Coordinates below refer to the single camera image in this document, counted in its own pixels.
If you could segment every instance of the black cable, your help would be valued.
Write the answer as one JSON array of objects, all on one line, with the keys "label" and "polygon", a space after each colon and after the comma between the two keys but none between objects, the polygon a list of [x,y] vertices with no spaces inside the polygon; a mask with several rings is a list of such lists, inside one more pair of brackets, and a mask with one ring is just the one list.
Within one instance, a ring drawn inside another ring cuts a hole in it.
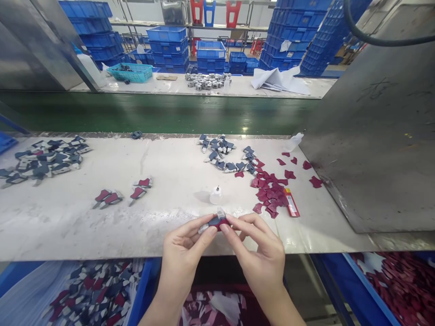
[{"label": "black cable", "polygon": [[421,38],[414,39],[404,39],[404,40],[382,40],[378,38],[373,38],[364,32],[362,32],[358,27],[356,27],[353,19],[352,13],[350,12],[350,0],[343,0],[343,10],[344,10],[344,19],[350,28],[350,31],[353,35],[355,35],[361,41],[364,41],[371,45],[376,45],[380,47],[399,47],[399,46],[409,46],[409,45],[417,45],[428,42],[435,41],[435,35],[425,36]]}]

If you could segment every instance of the green conveyor belt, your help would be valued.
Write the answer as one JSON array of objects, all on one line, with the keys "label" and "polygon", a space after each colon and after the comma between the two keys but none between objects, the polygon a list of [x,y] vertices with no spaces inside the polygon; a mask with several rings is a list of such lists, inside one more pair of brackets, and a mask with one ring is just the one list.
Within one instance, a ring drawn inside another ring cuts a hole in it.
[{"label": "green conveyor belt", "polygon": [[31,131],[289,135],[319,100],[0,92],[0,113]]}]

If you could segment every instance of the white bottle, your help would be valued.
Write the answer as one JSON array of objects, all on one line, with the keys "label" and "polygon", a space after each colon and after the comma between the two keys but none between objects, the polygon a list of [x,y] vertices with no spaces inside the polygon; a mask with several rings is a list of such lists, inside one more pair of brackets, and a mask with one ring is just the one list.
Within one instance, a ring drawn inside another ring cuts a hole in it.
[{"label": "white bottle", "polygon": [[292,138],[290,138],[289,140],[287,140],[285,142],[284,148],[287,152],[291,152],[293,151],[296,147],[298,147],[298,145],[300,144],[300,142],[302,141],[302,137],[304,136],[303,133],[298,133],[296,136],[293,136]]},{"label": "white bottle", "polygon": [[82,65],[85,67],[87,72],[91,75],[93,80],[97,83],[99,87],[103,87],[106,85],[106,78],[101,73],[101,71],[94,64],[92,58],[86,54],[84,54],[79,48],[74,46],[74,50],[76,51],[77,58],[80,60]]},{"label": "white bottle", "polygon": [[219,186],[217,186],[210,193],[210,202],[213,205],[218,205],[221,199],[222,199],[222,189]]}]

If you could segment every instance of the workbench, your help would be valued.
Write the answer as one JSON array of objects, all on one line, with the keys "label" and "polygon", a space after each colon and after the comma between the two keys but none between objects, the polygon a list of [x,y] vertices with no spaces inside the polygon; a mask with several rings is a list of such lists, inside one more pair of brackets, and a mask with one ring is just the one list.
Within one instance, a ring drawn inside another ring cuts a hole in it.
[{"label": "workbench", "polygon": [[[20,143],[0,158],[0,168],[16,164],[14,153],[41,139],[71,139],[73,134],[19,139]],[[0,191],[0,261],[110,259],[162,255],[163,237],[177,226],[207,213],[216,206],[209,192],[219,185],[222,208],[228,214],[251,213],[258,203],[258,189],[250,187],[253,176],[244,178],[223,173],[204,163],[206,154],[196,145],[197,135],[145,135],[132,140],[125,134],[81,134],[93,149],[83,154],[80,170],[46,178],[38,187],[31,181]],[[242,149],[250,145],[263,168],[284,178],[284,170],[295,172],[289,180],[300,217],[291,218],[279,207],[274,220],[264,211],[262,218],[281,238],[287,254],[377,250],[435,249],[433,232],[357,235],[323,185],[313,188],[309,179],[316,173],[304,170],[306,157],[299,148],[292,152],[298,164],[282,156],[286,136],[227,136],[237,149],[229,161],[240,162]],[[287,164],[280,166],[277,158]],[[133,206],[127,198],[132,185],[152,175],[154,185]],[[92,210],[94,198],[104,188],[116,189],[126,199],[104,210]],[[245,245],[256,249],[251,239]],[[233,251],[219,233],[206,255],[229,255]]]}]

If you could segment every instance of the teal basket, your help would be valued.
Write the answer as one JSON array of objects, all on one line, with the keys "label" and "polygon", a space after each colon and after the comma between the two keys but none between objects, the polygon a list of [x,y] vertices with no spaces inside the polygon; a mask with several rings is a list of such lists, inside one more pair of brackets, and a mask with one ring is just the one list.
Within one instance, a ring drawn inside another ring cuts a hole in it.
[{"label": "teal basket", "polygon": [[[122,65],[129,66],[132,72],[125,72],[120,70],[115,70],[116,68],[120,68]],[[108,70],[112,74],[112,76],[118,81],[126,81],[143,83],[153,76],[153,66],[150,65],[141,65],[136,63],[119,63],[113,67],[110,67]]]}]

